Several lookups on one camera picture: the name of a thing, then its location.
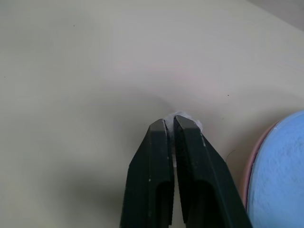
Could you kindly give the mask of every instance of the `white surface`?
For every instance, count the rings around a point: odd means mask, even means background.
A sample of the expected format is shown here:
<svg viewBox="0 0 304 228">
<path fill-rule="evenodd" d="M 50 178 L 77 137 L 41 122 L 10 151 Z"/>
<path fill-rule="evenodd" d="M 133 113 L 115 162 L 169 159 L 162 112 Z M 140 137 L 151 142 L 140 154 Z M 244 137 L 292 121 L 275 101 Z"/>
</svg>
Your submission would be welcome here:
<svg viewBox="0 0 304 228">
<path fill-rule="evenodd" d="M 118 227 L 129 162 L 168 113 L 233 152 L 238 181 L 304 106 L 304 33 L 244 0 L 2 1 L 0 31 L 4 228 Z"/>
</svg>

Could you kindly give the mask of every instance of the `blue fabric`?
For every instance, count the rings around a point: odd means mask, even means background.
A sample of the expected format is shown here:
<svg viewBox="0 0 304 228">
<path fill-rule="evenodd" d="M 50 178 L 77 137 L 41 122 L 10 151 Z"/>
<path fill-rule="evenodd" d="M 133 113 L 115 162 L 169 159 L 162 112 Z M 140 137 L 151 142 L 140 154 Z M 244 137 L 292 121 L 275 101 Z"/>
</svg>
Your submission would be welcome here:
<svg viewBox="0 0 304 228">
<path fill-rule="evenodd" d="M 278 123 L 264 140 L 247 210 L 254 228 L 304 228 L 304 111 Z"/>
</svg>

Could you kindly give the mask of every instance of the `pink bowl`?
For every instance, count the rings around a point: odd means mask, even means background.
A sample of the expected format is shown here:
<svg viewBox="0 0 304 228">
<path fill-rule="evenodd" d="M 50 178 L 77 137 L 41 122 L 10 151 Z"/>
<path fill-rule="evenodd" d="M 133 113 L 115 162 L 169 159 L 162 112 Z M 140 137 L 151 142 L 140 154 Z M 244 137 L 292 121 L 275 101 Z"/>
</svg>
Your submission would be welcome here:
<svg viewBox="0 0 304 228">
<path fill-rule="evenodd" d="M 263 141 L 265 140 L 265 138 L 267 137 L 269 132 L 274 128 L 274 126 L 276 124 L 277 123 L 273 124 L 261 135 L 261 137 L 258 139 L 256 145 L 254 146 L 254 148 L 247 160 L 247 163 L 245 165 L 244 173 L 243 173 L 241 183 L 239 186 L 239 191 L 240 191 L 240 196 L 241 196 L 241 199 L 243 201 L 243 204 L 244 204 L 244 207 L 246 208 L 246 210 L 247 210 L 249 182 L 250 182 L 250 176 L 251 176 L 251 172 L 252 172 L 253 163 L 255 162 L 255 159 L 257 157 L 256 155 L 257 155 L 258 151 L 260 150 L 260 147 L 261 147 Z"/>
</svg>

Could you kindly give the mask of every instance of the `beige table surface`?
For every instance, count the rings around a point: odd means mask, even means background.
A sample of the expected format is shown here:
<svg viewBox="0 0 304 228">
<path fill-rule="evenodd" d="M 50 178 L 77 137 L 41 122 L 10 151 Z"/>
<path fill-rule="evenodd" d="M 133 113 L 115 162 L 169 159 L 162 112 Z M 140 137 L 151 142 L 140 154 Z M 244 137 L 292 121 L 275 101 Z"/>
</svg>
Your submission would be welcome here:
<svg viewBox="0 0 304 228">
<path fill-rule="evenodd" d="M 2 0 L 0 227 L 118 227 L 132 156 L 177 110 L 238 182 L 303 85 L 304 33 L 245 0 Z"/>
</svg>

